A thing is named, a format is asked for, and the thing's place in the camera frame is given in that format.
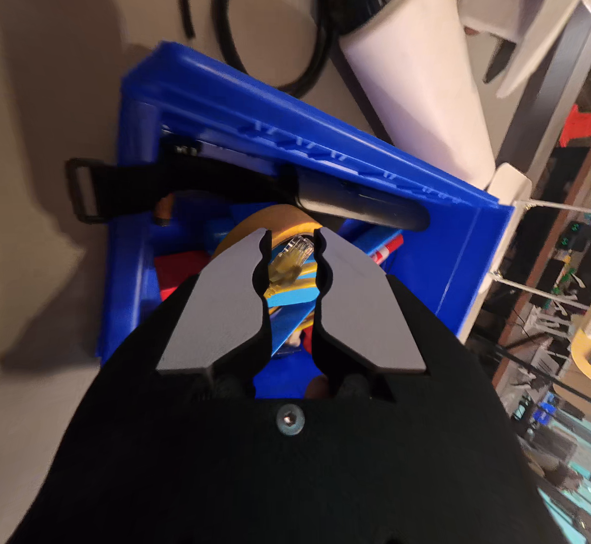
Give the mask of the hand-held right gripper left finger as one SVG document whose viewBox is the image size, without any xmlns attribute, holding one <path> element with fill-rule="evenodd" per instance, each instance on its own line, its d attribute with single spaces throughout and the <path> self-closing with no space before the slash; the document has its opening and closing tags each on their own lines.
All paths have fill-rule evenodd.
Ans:
<svg viewBox="0 0 591 544">
<path fill-rule="evenodd" d="M 272 347 L 264 297 L 271 249 L 271 231 L 256 229 L 155 310 L 167 322 L 155 373 L 168 399 L 255 397 Z"/>
</svg>

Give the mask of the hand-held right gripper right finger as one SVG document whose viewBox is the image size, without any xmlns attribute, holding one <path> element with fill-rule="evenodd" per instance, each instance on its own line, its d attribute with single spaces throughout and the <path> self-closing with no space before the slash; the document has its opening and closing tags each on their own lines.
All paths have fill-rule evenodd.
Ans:
<svg viewBox="0 0 591 544">
<path fill-rule="evenodd" d="M 398 376 L 424 376 L 427 364 L 385 272 L 327 228 L 314 234 L 317 263 L 312 356 L 330 393 L 385 394 Z"/>
</svg>

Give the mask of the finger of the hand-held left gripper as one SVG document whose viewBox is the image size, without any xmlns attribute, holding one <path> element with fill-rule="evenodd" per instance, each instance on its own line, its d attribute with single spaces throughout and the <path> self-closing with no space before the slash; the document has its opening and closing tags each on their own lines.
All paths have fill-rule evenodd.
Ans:
<svg viewBox="0 0 591 544">
<path fill-rule="evenodd" d="M 497 90 L 500 99 L 511 95 L 534 74 L 565 29 L 574 11 L 583 5 L 590 11 L 590 0 L 544 0 L 529 27 L 516 42 Z"/>
<path fill-rule="evenodd" d="M 519 43 L 531 23 L 528 0 L 462 0 L 461 23 L 480 33 Z"/>
</svg>

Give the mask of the white bottle with black lid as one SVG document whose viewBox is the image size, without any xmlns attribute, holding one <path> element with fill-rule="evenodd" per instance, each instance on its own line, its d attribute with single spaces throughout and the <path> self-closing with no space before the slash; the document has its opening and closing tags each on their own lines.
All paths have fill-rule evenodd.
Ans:
<svg viewBox="0 0 591 544">
<path fill-rule="evenodd" d="M 335 23 L 395 147 L 485 189 L 495 158 L 457 0 L 342 0 Z"/>
</svg>

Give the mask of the blue plastic bin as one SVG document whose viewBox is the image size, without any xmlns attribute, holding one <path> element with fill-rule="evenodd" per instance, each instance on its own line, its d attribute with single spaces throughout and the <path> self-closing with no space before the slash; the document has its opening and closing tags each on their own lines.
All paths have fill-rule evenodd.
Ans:
<svg viewBox="0 0 591 544">
<path fill-rule="evenodd" d="M 109 265 L 98 353 L 100 377 L 122 369 L 121 381 L 137 376 L 147 363 L 150 334 L 136 338 L 140 323 L 159 306 L 155 257 L 192 250 L 206 242 L 205 222 L 253 215 L 257 206 L 285 203 L 247 183 L 242 169 L 259 178 L 297 174 L 339 190 L 363 189 L 385 199 L 420 205 L 430 218 L 424 231 L 403 231 L 403 247 L 390 257 L 398 286 L 420 300 L 449 333 L 458 336 L 513 215 L 494 195 L 403 152 L 238 70 L 177 43 L 161 43 L 122 80 L 118 169 L 152 167 L 170 154 L 190 165 L 196 144 L 215 146 L 210 158 L 220 171 L 211 193 L 227 196 L 221 208 L 206 200 L 181 200 L 173 229 L 149 224 L 146 187 L 134 187 L 112 215 Z"/>
</svg>

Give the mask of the red block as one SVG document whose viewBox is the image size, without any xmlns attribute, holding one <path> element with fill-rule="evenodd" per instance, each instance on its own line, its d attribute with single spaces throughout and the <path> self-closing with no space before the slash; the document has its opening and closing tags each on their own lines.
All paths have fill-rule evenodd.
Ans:
<svg viewBox="0 0 591 544">
<path fill-rule="evenodd" d="M 155 257 L 161 301 L 165 301 L 189 277 L 199 274 L 210 260 L 211 256 L 201 250 Z"/>
</svg>

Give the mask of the red marker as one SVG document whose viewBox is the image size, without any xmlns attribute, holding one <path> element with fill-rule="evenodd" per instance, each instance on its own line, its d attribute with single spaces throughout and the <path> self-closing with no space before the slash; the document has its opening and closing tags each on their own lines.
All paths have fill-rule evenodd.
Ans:
<svg viewBox="0 0 591 544">
<path fill-rule="evenodd" d="M 372 255 L 373 262 L 381 266 L 390 255 L 395 253 L 404 244 L 404 238 L 402 233 L 398 233 L 395 237 L 391 238 L 387 243 L 383 244 L 378 248 Z"/>
</svg>

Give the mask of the yellow tape roll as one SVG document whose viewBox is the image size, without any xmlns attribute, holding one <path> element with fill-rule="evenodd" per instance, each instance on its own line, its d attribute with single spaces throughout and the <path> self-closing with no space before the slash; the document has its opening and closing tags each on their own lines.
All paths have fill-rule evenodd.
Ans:
<svg viewBox="0 0 591 544">
<path fill-rule="evenodd" d="M 217 258 L 222 252 L 257 229 L 262 228 L 271 231 L 271 248 L 274 250 L 277 246 L 285 244 L 292 237 L 298 235 L 314 237 L 315 230 L 321 227 L 321 223 L 295 206 L 269 206 L 249 215 L 231 229 L 218 244 L 211 258 Z"/>
</svg>

